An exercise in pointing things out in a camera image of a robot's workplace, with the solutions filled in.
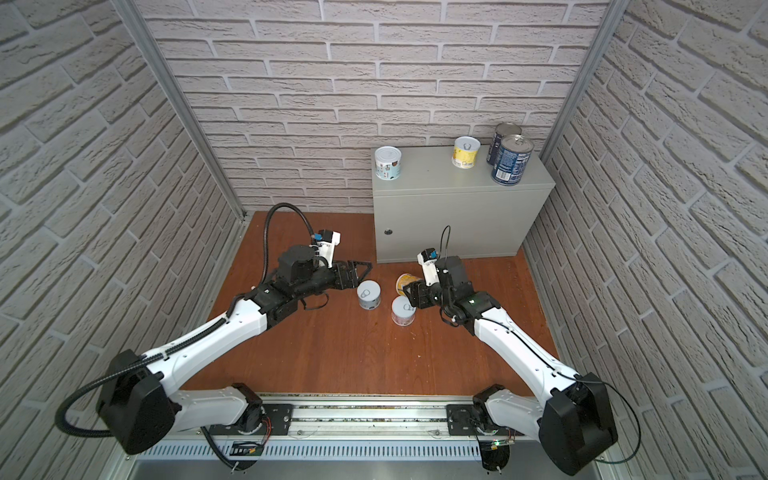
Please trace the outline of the white grey label can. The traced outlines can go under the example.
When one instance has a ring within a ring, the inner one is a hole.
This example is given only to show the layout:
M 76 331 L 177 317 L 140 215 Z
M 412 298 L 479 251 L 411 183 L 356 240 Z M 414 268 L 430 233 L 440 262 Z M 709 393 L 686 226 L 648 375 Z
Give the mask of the white grey label can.
M 381 302 L 381 287 L 373 280 L 365 280 L 357 287 L 359 305 L 364 310 L 374 310 Z

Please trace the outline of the yellow label can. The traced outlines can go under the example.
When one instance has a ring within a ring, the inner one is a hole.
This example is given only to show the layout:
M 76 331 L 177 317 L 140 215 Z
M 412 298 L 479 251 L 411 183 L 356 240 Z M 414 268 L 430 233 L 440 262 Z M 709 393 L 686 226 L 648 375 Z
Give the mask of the yellow label can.
M 481 142 L 471 136 L 461 136 L 454 141 L 452 163 L 460 169 L 471 169 L 476 164 Z

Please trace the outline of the blue Progresso soup can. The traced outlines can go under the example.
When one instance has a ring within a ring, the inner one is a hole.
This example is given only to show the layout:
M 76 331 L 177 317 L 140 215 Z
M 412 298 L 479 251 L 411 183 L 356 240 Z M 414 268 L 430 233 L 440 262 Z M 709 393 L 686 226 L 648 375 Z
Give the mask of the blue Progresso soup can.
M 504 138 L 493 165 L 491 179 L 505 186 L 518 184 L 533 153 L 533 143 L 523 135 Z

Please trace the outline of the red label soup can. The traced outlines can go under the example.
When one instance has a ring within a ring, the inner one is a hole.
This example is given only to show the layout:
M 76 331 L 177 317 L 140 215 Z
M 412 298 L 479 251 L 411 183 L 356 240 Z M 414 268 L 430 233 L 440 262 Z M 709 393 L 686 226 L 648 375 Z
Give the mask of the red label soup can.
M 508 136 L 521 135 L 522 128 L 514 123 L 504 122 L 495 127 L 494 136 L 489 146 L 488 155 L 486 161 L 489 165 L 493 166 L 497 161 L 498 151 L 501 146 L 501 142 Z

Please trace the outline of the orange can white lid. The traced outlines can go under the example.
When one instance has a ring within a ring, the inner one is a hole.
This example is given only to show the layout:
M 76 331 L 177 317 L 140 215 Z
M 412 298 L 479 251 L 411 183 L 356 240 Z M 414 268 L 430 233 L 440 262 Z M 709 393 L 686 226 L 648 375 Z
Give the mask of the orange can white lid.
M 417 282 L 420 280 L 420 277 L 417 277 L 416 275 L 410 274 L 410 273 L 404 273 L 400 275 L 396 281 L 396 291 L 399 295 L 405 296 L 405 290 L 404 287 Z

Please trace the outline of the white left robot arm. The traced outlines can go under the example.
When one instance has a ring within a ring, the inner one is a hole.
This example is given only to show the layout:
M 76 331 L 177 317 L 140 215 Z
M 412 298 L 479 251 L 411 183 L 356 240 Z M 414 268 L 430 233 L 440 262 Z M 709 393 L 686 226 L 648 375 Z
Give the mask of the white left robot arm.
M 308 296 L 355 289 L 372 270 L 369 262 L 320 263 L 293 283 L 277 273 L 236 296 L 230 309 L 192 332 L 138 356 L 127 350 L 110 363 L 97 413 L 128 454 L 144 452 L 167 434 L 231 425 L 252 433 L 263 423 L 263 402 L 236 383 L 219 390 L 189 391 L 184 384 L 239 344 L 297 311 Z

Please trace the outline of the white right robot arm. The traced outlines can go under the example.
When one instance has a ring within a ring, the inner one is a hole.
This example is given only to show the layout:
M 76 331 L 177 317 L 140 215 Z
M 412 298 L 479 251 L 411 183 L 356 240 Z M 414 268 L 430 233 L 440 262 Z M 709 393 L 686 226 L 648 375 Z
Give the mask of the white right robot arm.
M 574 475 L 618 440 L 607 386 L 581 375 L 526 334 L 502 305 L 471 284 L 443 289 L 424 280 L 403 287 L 417 309 L 436 306 L 450 326 L 463 326 L 491 347 L 526 383 L 530 397 L 494 386 L 475 396 L 482 416 L 498 427 L 535 437 L 563 473 Z

